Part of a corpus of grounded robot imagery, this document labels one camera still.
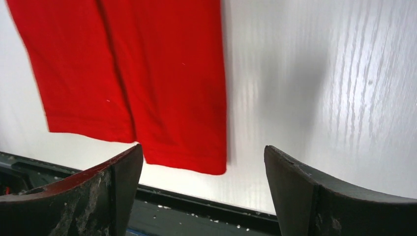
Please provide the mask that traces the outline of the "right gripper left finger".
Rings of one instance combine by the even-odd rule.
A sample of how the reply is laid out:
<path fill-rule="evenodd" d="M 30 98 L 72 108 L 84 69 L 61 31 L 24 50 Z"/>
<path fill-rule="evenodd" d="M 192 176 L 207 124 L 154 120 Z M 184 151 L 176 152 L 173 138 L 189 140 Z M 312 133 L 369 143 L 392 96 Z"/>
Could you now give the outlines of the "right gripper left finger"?
<path fill-rule="evenodd" d="M 1 196 L 1 235 L 125 235 L 143 162 L 136 145 L 63 180 Z"/>

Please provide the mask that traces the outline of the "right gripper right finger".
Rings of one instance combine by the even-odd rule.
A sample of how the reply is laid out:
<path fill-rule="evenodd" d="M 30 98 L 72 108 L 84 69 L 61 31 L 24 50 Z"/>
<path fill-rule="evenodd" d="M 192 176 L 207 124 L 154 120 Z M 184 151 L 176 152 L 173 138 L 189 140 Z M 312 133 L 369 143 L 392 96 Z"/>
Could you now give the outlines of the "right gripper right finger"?
<path fill-rule="evenodd" d="M 284 236 L 414 236 L 417 201 L 369 190 L 264 149 L 268 184 Z"/>

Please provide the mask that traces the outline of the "red t shirt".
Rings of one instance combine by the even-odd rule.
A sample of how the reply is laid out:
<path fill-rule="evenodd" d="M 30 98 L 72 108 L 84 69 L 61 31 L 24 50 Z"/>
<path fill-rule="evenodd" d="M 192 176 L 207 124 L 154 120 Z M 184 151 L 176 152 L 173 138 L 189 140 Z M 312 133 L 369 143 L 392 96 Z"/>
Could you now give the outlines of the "red t shirt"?
<path fill-rule="evenodd" d="M 9 0 L 48 129 L 139 142 L 148 164 L 222 175 L 219 0 Z"/>

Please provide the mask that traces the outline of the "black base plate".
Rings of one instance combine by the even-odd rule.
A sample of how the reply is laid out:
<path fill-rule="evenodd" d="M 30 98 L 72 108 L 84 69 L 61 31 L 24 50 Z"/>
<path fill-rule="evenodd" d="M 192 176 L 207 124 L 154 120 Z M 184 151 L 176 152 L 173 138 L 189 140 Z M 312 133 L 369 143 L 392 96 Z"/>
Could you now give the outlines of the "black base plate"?
<path fill-rule="evenodd" d="M 2 152 L 0 193 L 21 193 L 79 170 Z M 127 236 L 279 236 L 276 217 L 138 185 Z"/>

